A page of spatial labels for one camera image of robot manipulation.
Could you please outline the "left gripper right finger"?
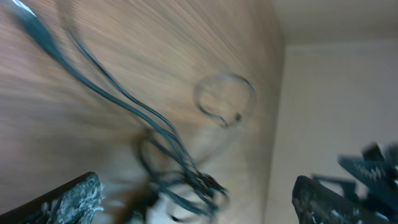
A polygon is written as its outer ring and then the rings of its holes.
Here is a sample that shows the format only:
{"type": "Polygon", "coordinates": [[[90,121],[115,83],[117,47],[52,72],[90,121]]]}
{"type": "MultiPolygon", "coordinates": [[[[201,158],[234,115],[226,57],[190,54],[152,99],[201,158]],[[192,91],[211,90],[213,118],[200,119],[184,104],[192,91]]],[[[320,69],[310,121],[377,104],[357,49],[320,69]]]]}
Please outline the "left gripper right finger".
{"type": "Polygon", "coordinates": [[[299,224],[391,224],[303,175],[295,181],[292,204],[299,224]]]}

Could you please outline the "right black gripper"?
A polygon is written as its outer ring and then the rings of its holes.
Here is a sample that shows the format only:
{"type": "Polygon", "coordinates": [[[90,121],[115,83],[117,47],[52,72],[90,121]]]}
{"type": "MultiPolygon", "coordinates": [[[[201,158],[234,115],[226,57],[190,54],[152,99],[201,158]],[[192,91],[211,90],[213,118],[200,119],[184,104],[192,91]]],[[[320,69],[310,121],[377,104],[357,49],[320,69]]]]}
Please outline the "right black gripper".
{"type": "Polygon", "coordinates": [[[368,194],[361,199],[356,182],[349,179],[312,175],[317,182],[339,186],[343,197],[380,217],[397,217],[397,143],[379,146],[373,142],[362,151],[362,158],[342,155],[339,165],[364,184],[368,194]]]}

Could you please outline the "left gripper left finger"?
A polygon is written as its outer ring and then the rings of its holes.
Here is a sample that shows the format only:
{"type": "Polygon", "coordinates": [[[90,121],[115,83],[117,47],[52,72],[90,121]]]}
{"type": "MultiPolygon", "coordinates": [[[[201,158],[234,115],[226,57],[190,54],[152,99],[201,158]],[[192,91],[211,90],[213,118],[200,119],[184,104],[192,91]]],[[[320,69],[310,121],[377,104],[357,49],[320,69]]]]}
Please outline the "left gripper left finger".
{"type": "Polygon", "coordinates": [[[104,185],[87,172],[20,207],[1,215],[3,224],[91,223],[102,211],[104,185]]]}

